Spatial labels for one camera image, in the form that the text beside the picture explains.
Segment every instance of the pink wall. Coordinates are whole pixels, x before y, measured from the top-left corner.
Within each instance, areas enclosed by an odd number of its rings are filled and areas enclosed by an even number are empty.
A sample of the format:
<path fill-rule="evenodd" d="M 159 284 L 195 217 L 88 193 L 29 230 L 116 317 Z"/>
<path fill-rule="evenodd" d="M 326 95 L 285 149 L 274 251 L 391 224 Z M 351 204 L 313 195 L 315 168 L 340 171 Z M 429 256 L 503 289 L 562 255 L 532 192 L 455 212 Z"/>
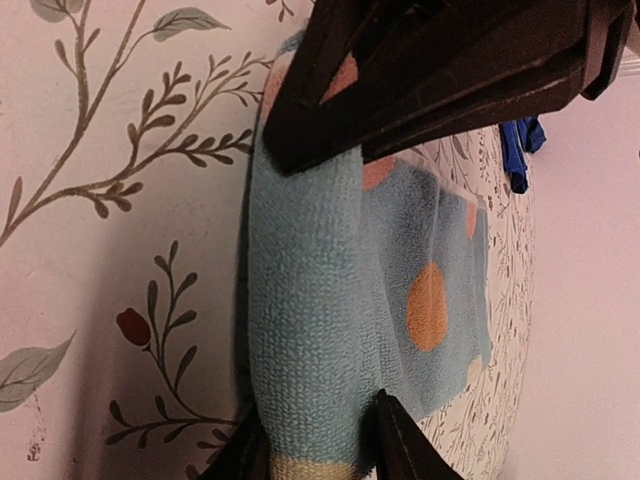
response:
<path fill-rule="evenodd" d="M 640 478 L 640 77 L 542 123 L 531 344 L 503 478 Z"/>

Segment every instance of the floral tablecloth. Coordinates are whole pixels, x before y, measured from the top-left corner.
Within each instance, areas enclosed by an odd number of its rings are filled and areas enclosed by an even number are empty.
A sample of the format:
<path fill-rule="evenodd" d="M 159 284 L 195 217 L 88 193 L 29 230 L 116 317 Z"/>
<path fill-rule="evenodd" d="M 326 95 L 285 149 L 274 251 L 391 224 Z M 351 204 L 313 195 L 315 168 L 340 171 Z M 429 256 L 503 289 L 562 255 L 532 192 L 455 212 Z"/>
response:
<path fill-rule="evenodd" d="M 194 478 L 244 400 L 232 347 L 252 129 L 313 3 L 117 3 L 0 5 L 2 479 Z M 501 469 L 530 317 L 531 196 L 509 193 L 498 138 L 402 154 L 491 210 L 493 362 L 424 422 L 474 479 Z"/>

